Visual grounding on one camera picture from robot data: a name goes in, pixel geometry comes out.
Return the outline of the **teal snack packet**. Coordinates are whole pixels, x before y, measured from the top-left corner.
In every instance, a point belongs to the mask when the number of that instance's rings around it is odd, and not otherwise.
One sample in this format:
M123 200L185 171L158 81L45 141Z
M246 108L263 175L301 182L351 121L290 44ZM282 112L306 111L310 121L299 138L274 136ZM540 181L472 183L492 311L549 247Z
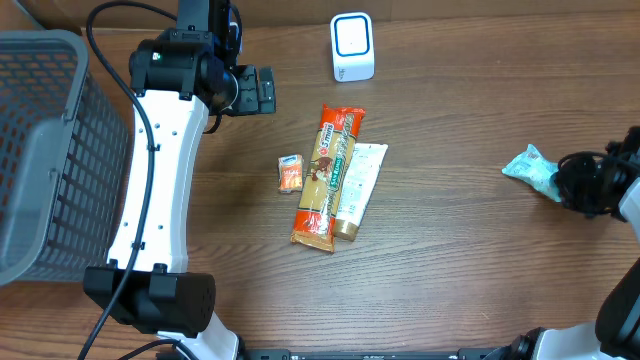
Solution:
M529 144L527 149L511 160L501 172L527 183L539 193L560 203L560 192L553 181L558 170L557 163L547 160L533 144Z

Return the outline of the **orange small snack box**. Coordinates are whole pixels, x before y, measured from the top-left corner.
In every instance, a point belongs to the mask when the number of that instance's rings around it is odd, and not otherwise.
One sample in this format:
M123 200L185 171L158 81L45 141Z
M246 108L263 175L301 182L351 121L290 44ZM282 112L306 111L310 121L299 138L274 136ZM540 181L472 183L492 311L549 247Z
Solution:
M279 187L281 193L303 189L303 157L293 154L278 159Z

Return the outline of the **orange spaghetti pack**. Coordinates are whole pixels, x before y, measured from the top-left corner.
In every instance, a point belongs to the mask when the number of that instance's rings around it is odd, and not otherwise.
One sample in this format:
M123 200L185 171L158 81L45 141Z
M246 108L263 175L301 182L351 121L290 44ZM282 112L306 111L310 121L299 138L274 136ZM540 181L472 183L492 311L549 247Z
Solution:
M290 241L332 253L342 184L366 110L323 107Z

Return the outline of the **white cosmetic tube gold cap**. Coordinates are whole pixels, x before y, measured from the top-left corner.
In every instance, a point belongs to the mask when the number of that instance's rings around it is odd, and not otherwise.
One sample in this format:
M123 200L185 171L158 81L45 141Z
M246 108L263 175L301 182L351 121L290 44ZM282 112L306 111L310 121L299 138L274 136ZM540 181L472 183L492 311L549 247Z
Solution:
M355 240L387 150L387 144L355 144L342 184L334 236L343 240Z

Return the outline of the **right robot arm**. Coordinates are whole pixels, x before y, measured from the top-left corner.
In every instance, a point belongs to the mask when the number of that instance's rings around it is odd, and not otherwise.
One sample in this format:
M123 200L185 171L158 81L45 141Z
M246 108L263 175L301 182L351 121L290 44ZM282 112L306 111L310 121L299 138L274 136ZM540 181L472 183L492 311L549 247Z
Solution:
M609 215L639 233L639 128L603 153L581 151L547 161L530 144L502 173L587 218ZM639 264L605 299L595 321L566 329L536 328L489 351L497 360L614 360L639 357Z

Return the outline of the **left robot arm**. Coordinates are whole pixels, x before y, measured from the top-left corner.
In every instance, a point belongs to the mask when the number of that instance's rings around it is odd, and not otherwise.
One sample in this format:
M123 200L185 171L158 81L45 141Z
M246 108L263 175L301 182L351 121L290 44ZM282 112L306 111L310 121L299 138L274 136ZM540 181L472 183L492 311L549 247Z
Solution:
M223 117L271 114L273 72L241 65L243 28L228 1L183 1L173 26L142 41L120 87L134 109L126 196L106 263L83 288L103 319L169 345L177 359L246 357L214 311L214 278L188 269L186 220L201 138Z

